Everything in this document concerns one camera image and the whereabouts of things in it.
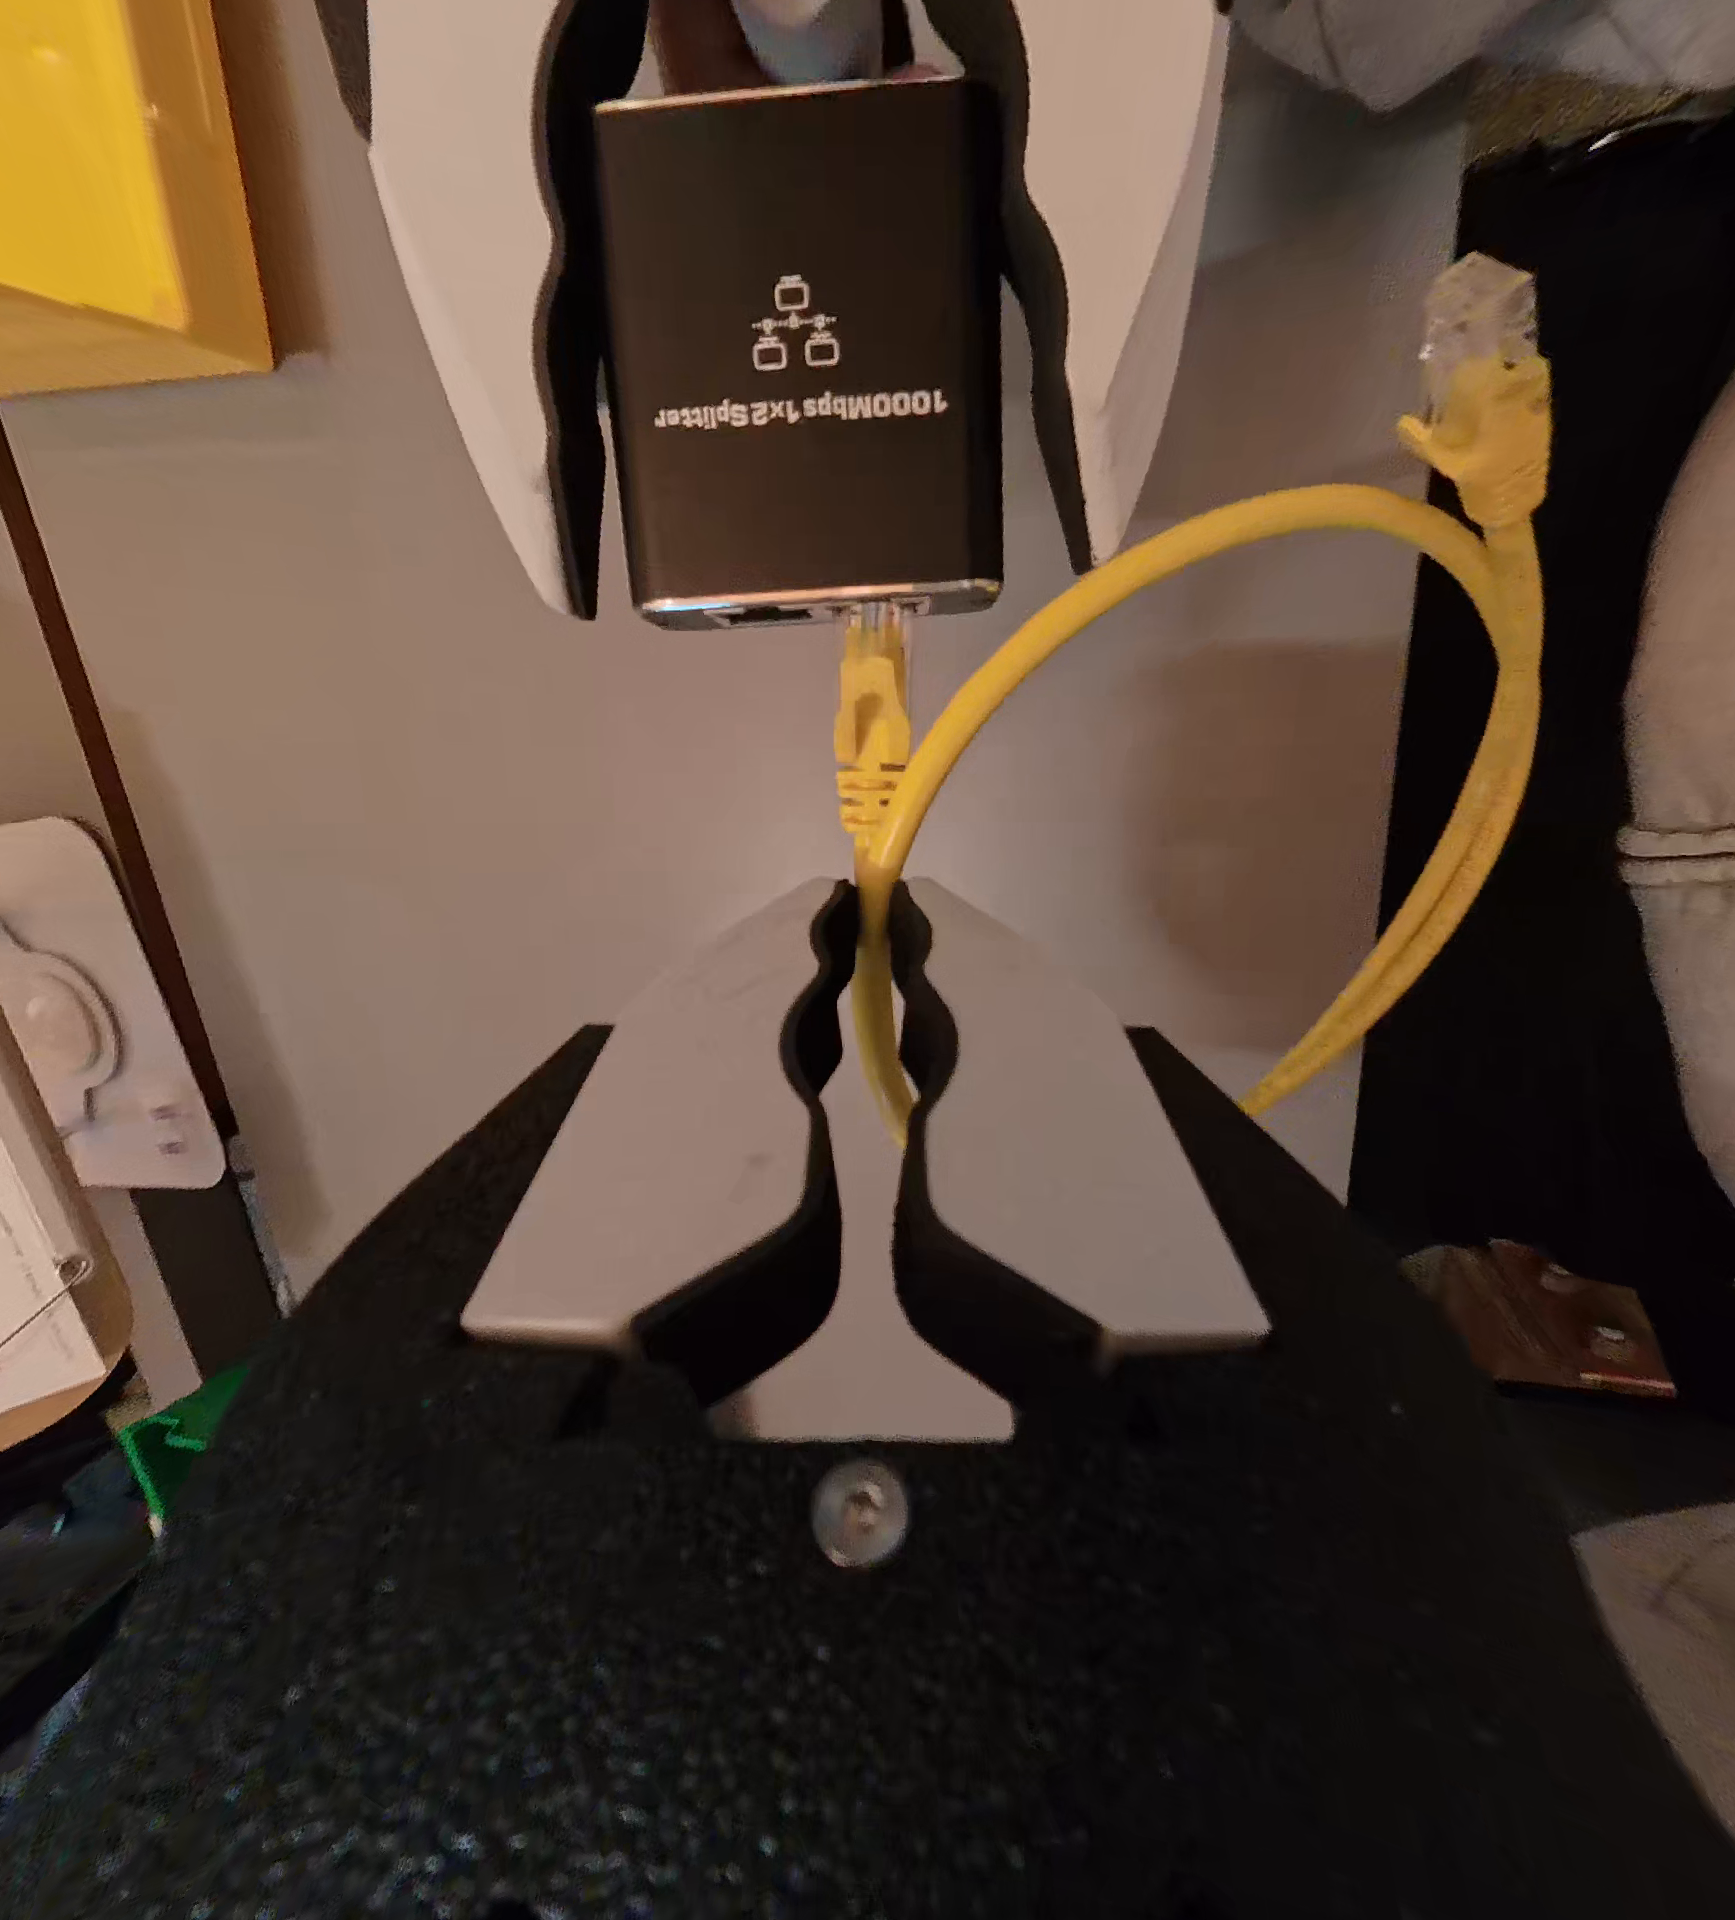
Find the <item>white stand base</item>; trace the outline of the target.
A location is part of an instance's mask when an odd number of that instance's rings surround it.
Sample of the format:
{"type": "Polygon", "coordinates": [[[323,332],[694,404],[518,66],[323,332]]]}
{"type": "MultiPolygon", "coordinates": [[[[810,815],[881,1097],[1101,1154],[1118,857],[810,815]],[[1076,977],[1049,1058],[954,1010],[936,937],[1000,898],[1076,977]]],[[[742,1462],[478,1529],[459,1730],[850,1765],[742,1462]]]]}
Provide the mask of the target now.
{"type": "Polygon", "coordinates": [[[88,1189],[230,1171],[110,857],[70,819],[0,821],[0,1013],[88,1189]]]}

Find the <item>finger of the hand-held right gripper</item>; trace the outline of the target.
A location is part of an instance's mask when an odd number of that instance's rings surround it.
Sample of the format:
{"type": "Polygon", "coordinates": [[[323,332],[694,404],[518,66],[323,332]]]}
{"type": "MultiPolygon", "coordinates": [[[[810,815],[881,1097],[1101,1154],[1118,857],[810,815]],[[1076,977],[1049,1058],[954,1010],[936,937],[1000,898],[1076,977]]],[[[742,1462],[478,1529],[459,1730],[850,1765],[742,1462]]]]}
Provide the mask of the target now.
{"type": "Polygon", "coordinates": [[[1000,274],[1071,568],[1119,552],[1171,411],[1232,24],[1210,0],[947,0],[996,114],[1000,274]]]}
{"type": "Polygon", "coordinates": [[[602,524],[596,109],[646,5],[372,0],[369,174],[478,490],[550,613],[596,618],[602,524]]]}

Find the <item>brown wooden plate with screws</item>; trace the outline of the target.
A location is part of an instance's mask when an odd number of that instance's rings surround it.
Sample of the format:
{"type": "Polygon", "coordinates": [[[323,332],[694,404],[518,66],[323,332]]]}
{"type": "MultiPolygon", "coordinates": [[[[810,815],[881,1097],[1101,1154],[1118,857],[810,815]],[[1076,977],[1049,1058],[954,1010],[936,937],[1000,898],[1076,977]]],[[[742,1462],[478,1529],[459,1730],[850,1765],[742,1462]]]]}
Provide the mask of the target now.
{"type": "Polygon", "coordinates": [[[1679,1398],[1633,1288],[1593,1282],[1515,1238],[1438,1244],[1408,1271],[1496,1381],[1679,1398]]]}

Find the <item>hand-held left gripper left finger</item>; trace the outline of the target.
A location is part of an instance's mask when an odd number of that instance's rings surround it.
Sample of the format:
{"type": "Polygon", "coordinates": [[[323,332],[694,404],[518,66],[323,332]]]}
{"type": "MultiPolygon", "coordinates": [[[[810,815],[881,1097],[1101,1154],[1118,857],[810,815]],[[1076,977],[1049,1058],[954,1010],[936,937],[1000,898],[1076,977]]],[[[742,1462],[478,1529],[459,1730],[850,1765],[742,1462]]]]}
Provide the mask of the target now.
{"type": "Polygon", "coordinates": [[[841,1058],[858,897],[807,881],[736,921],[602,1033],[459,1330],[646,1360],[724,1402],[840,1296],[823,1086],[841,1058]]]}

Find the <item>black ethernet splitter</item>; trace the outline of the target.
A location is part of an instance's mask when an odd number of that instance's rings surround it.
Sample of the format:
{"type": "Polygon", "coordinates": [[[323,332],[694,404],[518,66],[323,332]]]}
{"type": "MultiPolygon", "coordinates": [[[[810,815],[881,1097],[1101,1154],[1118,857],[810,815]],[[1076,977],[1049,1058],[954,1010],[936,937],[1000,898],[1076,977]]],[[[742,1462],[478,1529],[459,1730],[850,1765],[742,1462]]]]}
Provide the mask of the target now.
{"type": "Polygon", "coordinates": [[[602,390],[646,620],[996,601],[991,147],[962,74],[596,109],[602,390]]]}

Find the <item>green plastic bin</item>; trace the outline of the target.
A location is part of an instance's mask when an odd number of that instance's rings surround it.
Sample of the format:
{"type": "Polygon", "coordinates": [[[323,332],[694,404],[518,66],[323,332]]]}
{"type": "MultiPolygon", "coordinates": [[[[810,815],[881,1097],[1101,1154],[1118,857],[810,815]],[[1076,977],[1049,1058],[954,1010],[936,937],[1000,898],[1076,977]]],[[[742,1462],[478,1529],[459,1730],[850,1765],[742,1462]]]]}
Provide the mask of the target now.
{"type": "Polygon", "coordinates": [[[151,1535],[164,1535],[182,1483],[193,1481],[198,1462],[212,1449],[246,1377],[251,1377],[251,1360],[203,1377],[175,1402],[142,1414],[113,1429],[113,1444],[133,1475],[133,1487],[142,1496],[151,1535]]]}

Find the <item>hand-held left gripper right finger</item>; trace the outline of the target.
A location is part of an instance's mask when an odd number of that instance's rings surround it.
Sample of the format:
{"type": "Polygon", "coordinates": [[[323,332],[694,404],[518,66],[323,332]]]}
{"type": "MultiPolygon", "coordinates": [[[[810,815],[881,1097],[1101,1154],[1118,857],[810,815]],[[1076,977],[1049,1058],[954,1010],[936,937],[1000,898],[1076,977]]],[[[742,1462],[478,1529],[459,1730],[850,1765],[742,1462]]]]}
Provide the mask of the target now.
{"type": "Polygon", "coordinates": [[[941,881],[895,887],[895,1296],[1009,1414],[1269,1314],[1112,1007],[941,881]]]}

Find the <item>yellow plastic bin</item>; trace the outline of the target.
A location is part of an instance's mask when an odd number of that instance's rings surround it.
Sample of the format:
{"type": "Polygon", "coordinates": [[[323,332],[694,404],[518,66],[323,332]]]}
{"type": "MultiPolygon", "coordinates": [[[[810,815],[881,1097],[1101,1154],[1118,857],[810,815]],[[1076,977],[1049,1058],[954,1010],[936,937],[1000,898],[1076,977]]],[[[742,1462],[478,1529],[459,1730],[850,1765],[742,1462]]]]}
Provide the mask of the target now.
{"type": "Polygon", "coordinates": [[[206,0],[0,0],[0,398],[266,374],[206,0]]]}

